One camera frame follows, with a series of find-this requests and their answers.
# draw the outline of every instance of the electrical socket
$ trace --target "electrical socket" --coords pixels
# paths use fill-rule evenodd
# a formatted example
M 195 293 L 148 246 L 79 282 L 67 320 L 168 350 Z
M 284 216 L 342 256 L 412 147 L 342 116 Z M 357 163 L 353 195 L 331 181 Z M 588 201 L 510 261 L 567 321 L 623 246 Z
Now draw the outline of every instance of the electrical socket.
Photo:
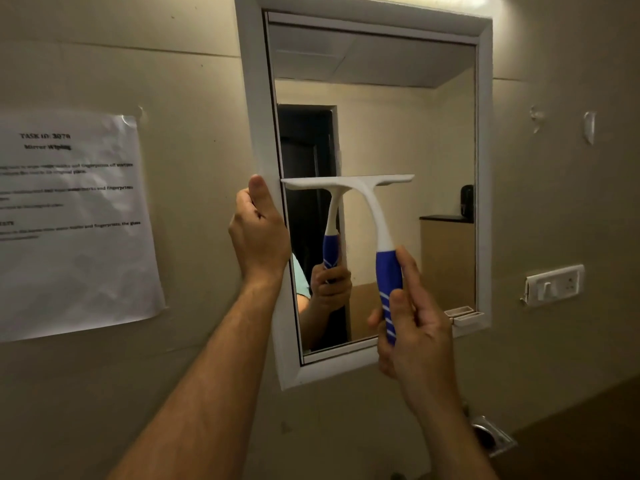
M 540 306 L 579 295 L 584 291 L 584 266 L 563 267 L 528 276 L 523 301 Z

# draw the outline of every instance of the wall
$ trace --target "wall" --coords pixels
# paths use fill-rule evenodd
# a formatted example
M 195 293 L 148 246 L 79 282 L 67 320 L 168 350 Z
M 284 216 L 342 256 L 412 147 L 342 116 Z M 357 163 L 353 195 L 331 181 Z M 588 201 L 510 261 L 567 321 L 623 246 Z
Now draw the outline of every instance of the wall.
M 474 181 L 474 72 L 437 89 L 277 80 L 279 104 L 337 107 L 342 175 L 413 173 L 379 187 L 391 237 L 420 261 L 420 216 L 459 214 L 460 187 Z M 354 286 L 376 281 L 376 227 L 364 197 L 343 197 Z
M 0 345 L 3 476 L 98 479 L 236 290 L 226 225 L 252 169 L 233 0 L 0 6 L 3 107 L 140 104 L 148 114 L 140 135 L 170 311 Z M 639 9 L 640 0 L 505 0 L 495 13 L 494 327 L 457 340 L 456 356 L 471 405 L 509 431 L 640 372 L 640 216 L 630 205 Z M 532 104 L 549 114 L 537 135 Z M 580 134 L 588 109 L 600 114 L 591 148 Z M 573 262 L 587 266 L 583 297 L 521 307 L 526 273 Z M 245 478 L 412 478 L 428 466 L 396 385 L 375 367 L 281 393 L 269 352 Z

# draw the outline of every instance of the hand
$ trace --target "hand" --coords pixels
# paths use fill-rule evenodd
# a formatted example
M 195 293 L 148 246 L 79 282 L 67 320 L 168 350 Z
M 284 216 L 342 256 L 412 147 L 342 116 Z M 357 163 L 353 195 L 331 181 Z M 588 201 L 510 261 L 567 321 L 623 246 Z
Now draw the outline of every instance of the hand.
M 281 283 L 291 258 L 289 232 L 264 179 L 254 175 L 236 195 L 229 234 L 245 283 Z
M 313 295 L 309 306 L 328 315 L 349 302 L 353 287 L 351 272 L 341 264 L 331 269 L 318 264 L 311 271 L 310 286 Z
M 396 346 L 387 341 L 381 309 L 373 311 L 367 321 L 379 330 L 380 370 L 398 379 L 409 409 L 424 421 L 432 414 L 462 407 L 456 384 L 451 322 L 420 283 L 420 272 L 411 254 L 400 247 L 396 249 L 396 257 L 408 291 L 394 290 L 389 300 Z

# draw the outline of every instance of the mirror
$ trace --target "mirror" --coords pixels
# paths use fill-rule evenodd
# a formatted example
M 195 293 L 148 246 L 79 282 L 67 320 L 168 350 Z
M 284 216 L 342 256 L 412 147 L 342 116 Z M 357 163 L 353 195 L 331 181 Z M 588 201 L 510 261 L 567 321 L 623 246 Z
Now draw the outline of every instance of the mirror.
M 415 174 L 376 190 L 391 237 L 444 310 L 475 310 L 476 47 L 270 23 L 269 59 L 281 177 Z M 330 193 L 284 196 L 300 350 L 375 337 L 376 228 L 363 195 L 351 190 L 339 206 L 332 283 L 317 279 Z

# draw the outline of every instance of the light blue shirt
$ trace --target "light blue shirt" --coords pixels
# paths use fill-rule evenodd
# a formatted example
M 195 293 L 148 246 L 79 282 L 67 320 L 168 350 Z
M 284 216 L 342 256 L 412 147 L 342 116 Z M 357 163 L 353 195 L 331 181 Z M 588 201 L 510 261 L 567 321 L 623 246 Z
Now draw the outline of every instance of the light blue shirt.
M 298 262 L 295 254 L 291 255 L 293 258 L 293 276 L 296 279 L 296 294 L 306 296 L 311 299 L 311 290 L 309 288 L 309 282 L 305 276 L 305 272 L 302 271 L 302 266 Z

